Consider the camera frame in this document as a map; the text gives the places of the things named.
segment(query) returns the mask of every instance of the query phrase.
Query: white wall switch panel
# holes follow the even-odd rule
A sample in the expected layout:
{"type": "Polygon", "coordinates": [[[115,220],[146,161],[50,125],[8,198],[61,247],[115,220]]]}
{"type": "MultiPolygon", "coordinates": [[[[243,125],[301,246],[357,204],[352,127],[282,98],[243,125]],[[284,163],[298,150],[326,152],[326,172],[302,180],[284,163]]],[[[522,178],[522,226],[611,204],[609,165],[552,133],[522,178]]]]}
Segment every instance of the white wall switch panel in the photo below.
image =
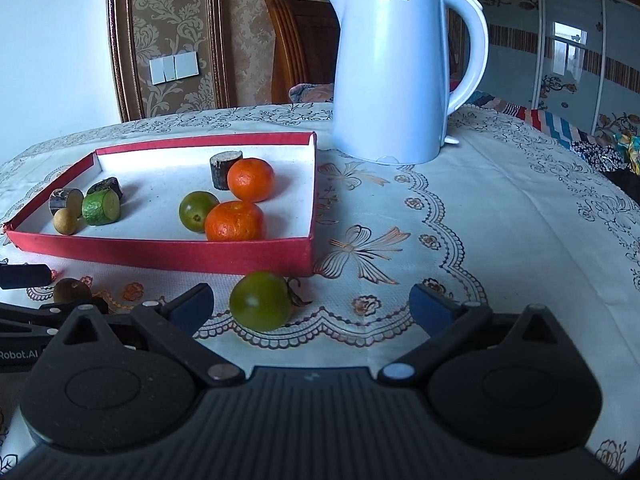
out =
{"type": "Polygon", "coordinates": [[[195,52],[176,54],[174,56],[174,60],[176,79],[182,79],[183,77],[190,77],[200,73],[200,70],[198,69],[198,59],[195,52]]]}
{"type": "Polygon", "coordinates": [[[151,84],[157,85],[164,83],[164,67],[162,66],[162,57],[156,57],[149,60],[149,70],[151,70],[151,84]]]}
{"type": "Polygon", "coordinates": [[[175,78],[175,65],[174,56],[166,56],[162,58],[162,68],[164,69],[164,80],[174,81],[175,78]]]}

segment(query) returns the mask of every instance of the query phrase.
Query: orange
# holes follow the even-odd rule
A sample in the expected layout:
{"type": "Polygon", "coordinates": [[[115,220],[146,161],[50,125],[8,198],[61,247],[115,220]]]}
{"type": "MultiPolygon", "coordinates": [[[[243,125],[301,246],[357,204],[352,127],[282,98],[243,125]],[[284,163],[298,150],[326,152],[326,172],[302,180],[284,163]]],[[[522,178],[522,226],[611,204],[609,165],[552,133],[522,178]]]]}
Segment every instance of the orange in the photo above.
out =
{"type": "Polygon", "coordinates": [[[273,193],[275,174],[269,163],[261,158],[241,158],[229,170],[226,182],[236,198],[261,202],[273,193]]]}
{"type": "Polygon", "coordinates": [[[266,236],[264,213],[251,202],[223,202],[207,215],[204,232],[210,242],[263,240],[266,236]]]}

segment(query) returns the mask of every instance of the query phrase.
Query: dining table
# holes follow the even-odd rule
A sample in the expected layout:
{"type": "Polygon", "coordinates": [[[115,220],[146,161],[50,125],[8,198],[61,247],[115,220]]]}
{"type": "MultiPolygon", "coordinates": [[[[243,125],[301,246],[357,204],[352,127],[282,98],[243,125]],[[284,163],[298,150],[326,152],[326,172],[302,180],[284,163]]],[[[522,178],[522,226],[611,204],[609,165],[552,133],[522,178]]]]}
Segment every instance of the dining table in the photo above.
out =
{"type": "MultiPolygon", "coordinates": [[[[408,306],[417,283],[495,312],[543,304],[602,392],[588,450],[617,472],[640,456],[640,207],[576,153],[518,118],[465,105],[449,117],[448,134],[459,143],[446,144],[431,162],[405,166],[363,162],[335,149],[331,103],[114,124],[41,142],[4,163],[1,221],[97,148],[252,132],[315,132],[318,139],[314,273],[293,282],[305,304],[282,328],[259,333],[234,322],[228,298],[241,276],[27,253],[5,234],[1,262],[46,264],[55,280],[85,282],[123,315],[142,301],[167,302],[208,283],[214,311],[194,338],[247,374],[259,365],[368,367],[376,374],[429,338],[408,306]]],[[[53,286],[0,290],[0,301],[38,308],[52,303],[53,286]]],[[[27,376],[0,376],[0,473],[34,447],[18,408],[27,376]]]]}

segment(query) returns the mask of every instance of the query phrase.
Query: blue gripper pad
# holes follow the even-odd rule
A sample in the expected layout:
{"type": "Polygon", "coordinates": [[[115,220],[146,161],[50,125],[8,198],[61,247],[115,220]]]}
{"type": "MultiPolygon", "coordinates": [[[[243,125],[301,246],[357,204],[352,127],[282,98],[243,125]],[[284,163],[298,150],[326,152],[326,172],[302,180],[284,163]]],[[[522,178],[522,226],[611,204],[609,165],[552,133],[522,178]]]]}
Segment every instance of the blue gripper pad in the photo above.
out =
{"type": "Polygon", "coordinates": [[[409,311],[430,337],[446,330],[467,309],[426,285],[417,283],[409,292],[409,311]]]}

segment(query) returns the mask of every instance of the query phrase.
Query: white kettle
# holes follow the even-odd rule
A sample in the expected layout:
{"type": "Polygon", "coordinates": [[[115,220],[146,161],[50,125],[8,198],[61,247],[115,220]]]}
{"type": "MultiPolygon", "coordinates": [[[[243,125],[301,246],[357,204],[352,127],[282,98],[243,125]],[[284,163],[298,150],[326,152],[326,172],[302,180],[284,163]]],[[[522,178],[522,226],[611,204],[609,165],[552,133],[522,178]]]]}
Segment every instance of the white kettle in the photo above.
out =
{"type": "Polygon", "coordinates": [[[489,37],[477,0],[329,0],[340,22],[334,85],[334,145],[380,164],[434,159],[447,116],[476,90],[489,37]],[[446,9],[469,31],[470,56],[449,91],[446,9]]]}

